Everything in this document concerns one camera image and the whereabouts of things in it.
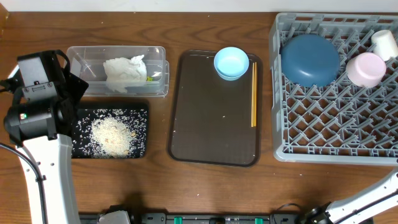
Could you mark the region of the pink plastic bowl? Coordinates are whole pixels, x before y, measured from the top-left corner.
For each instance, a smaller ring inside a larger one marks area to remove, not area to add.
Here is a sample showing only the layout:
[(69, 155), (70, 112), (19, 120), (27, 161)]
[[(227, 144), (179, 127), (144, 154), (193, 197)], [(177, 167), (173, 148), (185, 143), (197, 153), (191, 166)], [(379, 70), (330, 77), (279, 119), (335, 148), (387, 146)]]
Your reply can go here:
[(386, 73), (386, 64), (374, 53), (366, 52), (352, 58), (346, 65), (349, 80), (356, 86), (377, 86)]

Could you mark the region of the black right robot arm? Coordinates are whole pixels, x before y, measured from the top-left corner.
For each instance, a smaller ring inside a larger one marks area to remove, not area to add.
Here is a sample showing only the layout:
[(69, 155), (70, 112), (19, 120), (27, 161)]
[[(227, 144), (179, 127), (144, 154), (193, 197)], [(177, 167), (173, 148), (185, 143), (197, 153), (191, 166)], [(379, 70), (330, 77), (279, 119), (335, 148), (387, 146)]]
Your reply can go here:
[(314, 208), (299, 224), (359, 224), (397, 206), (397, 169), (358, 194)]

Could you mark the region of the wooden chopstick right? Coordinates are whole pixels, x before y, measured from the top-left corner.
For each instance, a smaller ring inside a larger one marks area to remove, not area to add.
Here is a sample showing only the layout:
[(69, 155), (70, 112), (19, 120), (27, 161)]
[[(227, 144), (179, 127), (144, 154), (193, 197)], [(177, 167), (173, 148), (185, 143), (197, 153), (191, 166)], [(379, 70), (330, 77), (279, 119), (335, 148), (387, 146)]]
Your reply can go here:
[(257, 62), (253, 64), (253, 126), (257, 126)]

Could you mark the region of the cream plastic cup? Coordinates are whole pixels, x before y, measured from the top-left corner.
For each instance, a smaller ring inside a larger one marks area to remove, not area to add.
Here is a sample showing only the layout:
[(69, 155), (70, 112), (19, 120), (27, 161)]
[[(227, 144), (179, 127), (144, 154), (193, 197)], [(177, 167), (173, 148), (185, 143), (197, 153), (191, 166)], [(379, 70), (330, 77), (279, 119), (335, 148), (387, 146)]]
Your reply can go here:
[(375, 32), (371, 37), (371, 42), (375, 45), (373, 52), (382, 58), (383, 61), (397, 57), (397, 42), (390, 30)]

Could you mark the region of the dark blue plate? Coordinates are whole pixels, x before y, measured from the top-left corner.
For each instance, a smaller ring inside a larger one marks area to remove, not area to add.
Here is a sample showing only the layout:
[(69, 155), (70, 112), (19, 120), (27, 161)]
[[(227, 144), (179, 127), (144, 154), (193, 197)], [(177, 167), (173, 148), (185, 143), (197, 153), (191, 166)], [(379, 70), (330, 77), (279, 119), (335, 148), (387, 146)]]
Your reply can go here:
[(337, 76), (340, 58), (335, 46), (318, 35), (298, 35), (280, 51), (282, 73), (304, 87), (327, 86)]

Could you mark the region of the light blue small bowl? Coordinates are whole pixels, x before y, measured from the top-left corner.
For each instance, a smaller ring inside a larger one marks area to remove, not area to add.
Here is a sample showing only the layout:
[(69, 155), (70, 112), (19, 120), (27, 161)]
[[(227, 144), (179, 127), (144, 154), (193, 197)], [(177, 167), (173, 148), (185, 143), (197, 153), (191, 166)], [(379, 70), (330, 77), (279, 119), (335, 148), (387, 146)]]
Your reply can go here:
[(225, 47), (216, 53), (213, 65), (222, 79), (235, 81), (247, 72), (249, 57), (237, 47)]

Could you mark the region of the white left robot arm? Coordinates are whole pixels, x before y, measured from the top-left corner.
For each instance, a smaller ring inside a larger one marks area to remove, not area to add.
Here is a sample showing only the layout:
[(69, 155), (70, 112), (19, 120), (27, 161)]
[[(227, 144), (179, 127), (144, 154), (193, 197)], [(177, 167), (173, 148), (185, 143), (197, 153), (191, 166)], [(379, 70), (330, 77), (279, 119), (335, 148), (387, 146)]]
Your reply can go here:
[(87, 82), (70, 71), (61, 50), (19, 56), (4, 91), (13, 95), (4, 118), (24, 170), (32, 223), (79, 223), (72, 179), (72, 129)]

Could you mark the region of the white paper napkin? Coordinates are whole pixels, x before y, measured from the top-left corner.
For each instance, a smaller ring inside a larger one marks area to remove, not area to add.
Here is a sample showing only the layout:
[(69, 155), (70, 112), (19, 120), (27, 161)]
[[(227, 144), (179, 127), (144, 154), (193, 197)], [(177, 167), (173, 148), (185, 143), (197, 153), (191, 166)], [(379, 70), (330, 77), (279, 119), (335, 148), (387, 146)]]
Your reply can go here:
[(131, 59), (121, 57), (105, 61), (106, 86), (112, 91), (127, 93), (127, 87), (145, 84), (147, 67), (143, 58), (144, 55), (138, 55)]

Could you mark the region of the wooden chopstick left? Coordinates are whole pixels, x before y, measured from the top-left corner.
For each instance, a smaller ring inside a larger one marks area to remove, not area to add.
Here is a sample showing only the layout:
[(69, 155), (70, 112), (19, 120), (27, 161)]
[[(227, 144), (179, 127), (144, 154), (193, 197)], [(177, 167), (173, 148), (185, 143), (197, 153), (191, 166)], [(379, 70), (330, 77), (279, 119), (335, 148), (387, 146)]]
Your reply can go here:
[(254, 121), (254, 78), (255, 77), (255, 63), (252, 63), (252, 79), (251, 79), (251, 127), (255, 127)]

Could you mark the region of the black tray with rice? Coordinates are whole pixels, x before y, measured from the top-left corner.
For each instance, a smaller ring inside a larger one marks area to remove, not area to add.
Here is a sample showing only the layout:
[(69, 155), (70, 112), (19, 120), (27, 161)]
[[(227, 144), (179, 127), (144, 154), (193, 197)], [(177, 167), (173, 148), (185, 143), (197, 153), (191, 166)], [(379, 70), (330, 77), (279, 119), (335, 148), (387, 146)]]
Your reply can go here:
[[(91, 124), (96, 119), (116, 118), (136, 132), (131, 150), (126, 157), (95, 157), (90, 143)], [(149, 125), (149, 109), (143, 103), (123, 105), (122, 103), (87, 103), (77, 111), (77, 120), (72, 129), (72, 158), (74, 159), (137, 159), (146, 152)]]

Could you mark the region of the wooden chopstick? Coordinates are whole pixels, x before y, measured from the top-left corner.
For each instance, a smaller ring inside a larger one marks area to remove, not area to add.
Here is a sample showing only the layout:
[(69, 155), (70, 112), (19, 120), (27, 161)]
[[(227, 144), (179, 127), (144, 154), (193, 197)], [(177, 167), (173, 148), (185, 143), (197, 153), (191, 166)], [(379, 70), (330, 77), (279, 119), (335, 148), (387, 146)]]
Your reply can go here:
[(251, 79), (251, 127), (255, 127), (254, 121), (254, 78), (255, 77), (255, 63), (252, 63), (252, 79)]
[(253, 64), (253, 126), (257, 126), (257, 62)]

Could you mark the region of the dark brown serving tray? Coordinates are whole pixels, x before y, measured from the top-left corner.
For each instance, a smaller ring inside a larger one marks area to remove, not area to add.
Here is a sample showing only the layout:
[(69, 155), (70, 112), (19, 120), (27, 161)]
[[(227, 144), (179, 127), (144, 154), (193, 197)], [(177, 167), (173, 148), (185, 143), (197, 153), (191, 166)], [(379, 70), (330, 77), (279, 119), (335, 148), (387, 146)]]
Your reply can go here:
[[(250, 167), (261, 149), (262, 61), (250, 54), (247, 72), (222, 79), (215, 52), (187, 50), (179, 58), (167, 151), (177, 161)], [(251, 127), (252, 63), (257, 62), (257, 126)]]

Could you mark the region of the pile of rice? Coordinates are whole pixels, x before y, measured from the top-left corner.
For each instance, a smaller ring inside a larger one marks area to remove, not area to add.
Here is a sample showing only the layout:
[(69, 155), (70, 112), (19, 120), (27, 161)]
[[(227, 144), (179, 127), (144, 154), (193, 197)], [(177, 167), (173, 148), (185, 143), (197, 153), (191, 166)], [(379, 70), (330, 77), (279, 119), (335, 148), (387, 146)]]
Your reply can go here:
[(94, 120), (90, 131), (95, 157), (126, 157), (136, 137), (135, 131), (112, 117)]

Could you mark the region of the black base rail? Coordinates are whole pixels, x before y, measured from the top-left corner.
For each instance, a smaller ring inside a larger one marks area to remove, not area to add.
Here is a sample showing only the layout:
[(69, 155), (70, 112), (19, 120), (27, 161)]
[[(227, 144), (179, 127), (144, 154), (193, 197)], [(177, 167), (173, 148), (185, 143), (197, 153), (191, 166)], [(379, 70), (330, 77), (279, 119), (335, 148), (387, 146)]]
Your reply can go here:
[(130, 216), (131, 223), (141, 224), (295, 224), (297, 215), (182, 215), (145, 213)]

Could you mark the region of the clear plastic waste bin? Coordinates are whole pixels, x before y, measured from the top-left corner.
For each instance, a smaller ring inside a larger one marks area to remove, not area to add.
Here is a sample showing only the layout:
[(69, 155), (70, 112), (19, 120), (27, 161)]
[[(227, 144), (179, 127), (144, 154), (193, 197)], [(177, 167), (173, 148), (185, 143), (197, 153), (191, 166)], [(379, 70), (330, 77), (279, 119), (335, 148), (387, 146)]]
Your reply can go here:
[[(131, 59), (144, 55), (147, 77), (152, 82), (142, 86), (127, 87), (127, 93), (112, 91), (106, 86), (107, 76), (103, 63), (114, 58)], [(71, 72), (89, 84), (86, 96), (165, 97), (169, 92), (169, 63), (161, 46), (73, 46), (67, 50)]]

